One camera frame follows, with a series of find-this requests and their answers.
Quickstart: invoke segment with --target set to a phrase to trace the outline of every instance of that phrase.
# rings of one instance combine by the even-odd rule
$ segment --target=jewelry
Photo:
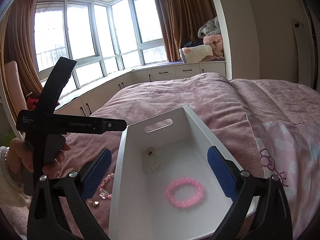
[[[194,185],[198,190],[198,193],[196,194],[196,196],[190,198],[189,200],[186,200],[183,202],[177,201],[172,194],[172,190],[186,183]],[[167,196],[167,199],[170,201],[171,204],[175,205],[176,207],[185,208],[185,207],[191,207],[197,202],[199,202],[199,200],[202,199],[203,197],[203,192],[204,192],[204,187],[196,179],[181,178],[181,179],[174,180],[166,187],[165,195]]]
[[[91,203],[93,207],[99,206],[99,201],[88,200],[88,202]]]
[[[158,169],[160,162],[156,154],[154,154],[153,148],[148,148],[146,155],[142,158],[142,167],[144,171],[153,172]]]
[[[110,180],[111,178],[113,178],[114,176],[115,176],[115,174],[111,173],[102,180],[102,182],[99,186],[100,198],[102,198],[102,199],[106,199],[106,198],[111,199],[112,198],[112,193],[110,194],[106,189],[104,189],[104,187],[105,187],[105,184],[107,183],[107,181]]]
[[[13,172],[10,170],[10,167],[9,167],[9,164],[8,164],[8,160],[7,160],[8,152],[9,152],[9,147],[7,147],[7,148],[5,149],[5,152],[4,152],[4,162],[5,162],[5,165],[7,166],[7,170],[9,171],[11,178],[13,178],[13,180],[14,180],[20,187],[24,187],[24,183],[23,183],[23,182],[20,182],[20,181],[17,179],[17,177],[13,174]]]

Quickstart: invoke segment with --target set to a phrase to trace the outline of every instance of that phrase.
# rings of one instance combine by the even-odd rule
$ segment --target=white storage bin
[[[145,127],[171,119],[170,125],[146,132]],[[215,232],[232,200],[227,198],[207,162],[207,151],[215,145],[221,154],[242,167],[191,110],[184,106],[129,125],[122,133],[110,210],[111,240],[191,240]],[[142,168],[142,157],[152,147],[160,167],[152,173]],[[194,206],[171,204],[165,189],[173,180],[191,177],[205,188]],[[175,198],[185,200],[195,188],[178,189]],[[257,202],[250,206],[254,212]]]

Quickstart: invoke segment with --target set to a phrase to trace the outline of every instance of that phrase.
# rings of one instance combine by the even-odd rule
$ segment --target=silver bracelet
[[[5,152],[4,152],[4,162],[5,162],[5,165],[7,166],[7,169],[10,173],[10,176],[11,178],[13,178],[13,180],[20,186],[20,187],[23,187],[24,186],[24,183],[23,182],[20,182],[17,177],[13,174],[13,172],[10,170],[10,167],[8,165],[8,161],[7,161],[7,155],[8,155],[8,152],[9,152],[9,147],[7,147],[5,149]]]

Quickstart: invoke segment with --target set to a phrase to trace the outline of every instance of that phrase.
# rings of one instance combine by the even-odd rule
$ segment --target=window frame
[[[92,64],[92,63],[100,62],[100,66],[101,66],[102,73],[103,73],[103,76],[100,77],[100,78],[103,78],[103,77],[106,77],[108,75],[107,74],[107,70],[106,70],[106,66],[104,64],[104,60],[105,59],[110,59],[110,58],[114,57],[116,59],[117,65],[118,65],[118,70],[124,70],[124,64],[123,64],[123,61],[122,61],[122,55],[131,53],[131,52],[134,52],[134,51],[138,51],[140,64],[141,64],[141,66],[144,66],[144,65],[148,65],[148,64],[145,64],[142,51],[145,50],[145,49],[151,49],[151,48],[154,48],[154,47],[159,47],[159,46],[163,46],[164,45],[163,39],[147,41],[147,42],[142,43],[139,24],[138,24],[138,19],[137,19],[137,15],[136,15],[136,11],[135,11],[135,6],[134,6],[134,0],[128,0],[128,3],[129,3],[131,19],[132,19],[133,29],[134,29],[136,43],[137,43],[137,49],[135,49],[133,51],[125,52],[125,53],[121,53],[120,52],[119,43],[118,43],[118,39],[117,39],[117,35],[116,35],[116,28],[115,28],[114,19],[113,19],[113,12],[112,12],[112,5],[118,3],[118,2],[120,2],[122,0],[113,0],[112,2],[103,2],[103,1],[99,1],[99,0],[34,0],[33,8],[32,8],[33,15],[32,15],[32,18],[31,18],[31,34],[32,34],[31,35],[31,46],[32,46],[32,53],[33,53],[34,65],[35,65],[36,73],[37,73],[39,79],[41,80],[41,82],[43,82],[44,80],[46,80],[48,78],[48,76],[50,75],[53,67],[44,69],[42,71],[39,71],[39,69],[38,69],[38,63],[37,63],[37,59],[36,59],[35,36],[34,36],[35,12],[36,12],[37,3],[49,2],[49,1],[61,1],[61,2],[64,2],[63,33],[64,33],[64,38],[65,38],[67,56],[70,59],[73,59],[73,57],[72,57],[72,52],[71,52],[71,47],[70,47],[70,40],[69,40],[69,33],[68,33],[68,22],[67,22],[68,21],[68,19],[67,19],[68,3],[82,4],[82,5],[87,5],[88,6],[89,21],[90,21],[90,27],[91,27],[91,35],[92,35],[92,42],[93,42],[95,55],[90,56],[90,57],[86,57],[86,58],[81,58],[81,59],[77,60],[77,64],[76,64],[75,68],[72,71],[73,78],[75,80],[76,87],[77,87],[76,90],[80,89],[81,87],[83,87],[85,85],[87,85],[87,84],[85,84],[83,86],[80,86],[78,78],[77,78],[77,75],[76,75],[76,69],[77,68],[80,68],[80,67]],[[96,19],[95,19],[94,5],[104,6],[107,9],[109,30],[110,30],[111,40],[112,40],[112,44],[113,44],[113,48],[114,48],[114,52],[115,52],[114,56],[110,56],[110,57],[103,57],[102,56],[100,43],[99,43],[99,37],[98,37],[98,31],[97,31],[97,25],[96,25]]]

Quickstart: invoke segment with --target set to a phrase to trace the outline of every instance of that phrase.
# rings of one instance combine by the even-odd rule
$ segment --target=human hand
[[[64,144],[57,154],[56,161],[43,166],[43,173],[46,174],[49,178],[57,177],[61,172],[61,163],[65,158],[63,151],[68,150],[70,150],[70,146],[68,144]],[[18,138],[13,139],[10,143],[9,152],[7,154],[7,163],[11,172],[20,182],[23,182],[23,166],[25,166],[30,172],[34,171],[32,152],[24,143],[24,141]]]

